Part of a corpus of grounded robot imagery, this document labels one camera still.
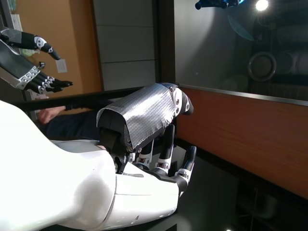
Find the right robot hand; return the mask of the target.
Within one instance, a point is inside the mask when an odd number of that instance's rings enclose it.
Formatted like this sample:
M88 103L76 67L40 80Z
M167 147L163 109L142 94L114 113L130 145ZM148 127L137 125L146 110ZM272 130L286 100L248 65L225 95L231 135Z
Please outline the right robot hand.
M196 156L190 147L169 176L173 120L193 111L177 85L154 83L100 104L99 140L52 141L21 109L1 102L1 230L108 231L172 215Z

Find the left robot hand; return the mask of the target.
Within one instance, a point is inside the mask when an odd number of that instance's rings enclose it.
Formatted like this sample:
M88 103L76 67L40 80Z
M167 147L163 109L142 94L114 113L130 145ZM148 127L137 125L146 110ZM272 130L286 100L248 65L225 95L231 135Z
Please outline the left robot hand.
M53 59L60 60L60 56L42 37L27 32L3 27L0 30L0 68L8 73L0 77L12 87L37 94L56 93L63 88L73 85L71 81L58 80L42 72L15 48L40 50L49 54Z

